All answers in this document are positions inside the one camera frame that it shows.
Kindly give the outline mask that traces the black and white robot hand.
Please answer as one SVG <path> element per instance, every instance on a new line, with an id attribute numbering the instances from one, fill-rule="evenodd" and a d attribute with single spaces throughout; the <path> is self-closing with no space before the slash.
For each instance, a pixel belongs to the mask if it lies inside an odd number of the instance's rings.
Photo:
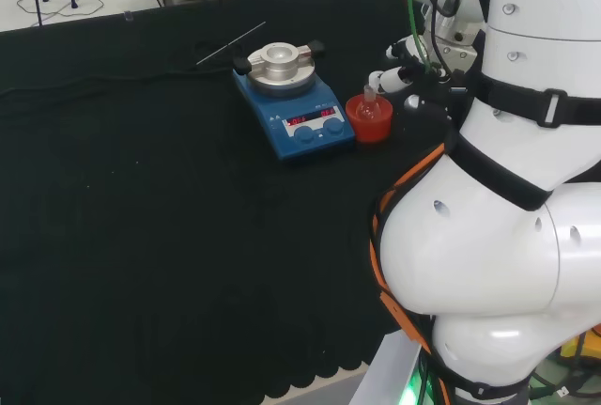
<path id="1" fill-rule="evenodd" d="M 458 89 L 459 85 L 441 65 L 435 63 L 430 65 L 430 69 L 426 67 L 413 36 L 391 44 L 385 55 L 398 65 L 369 74 L 367 84 L 378 95 L 399 95 L 403 99 L 416 95 L 421 100 L 441 106 L 457 127 L 465 121 L 470 110 L 467 93 Z"/>

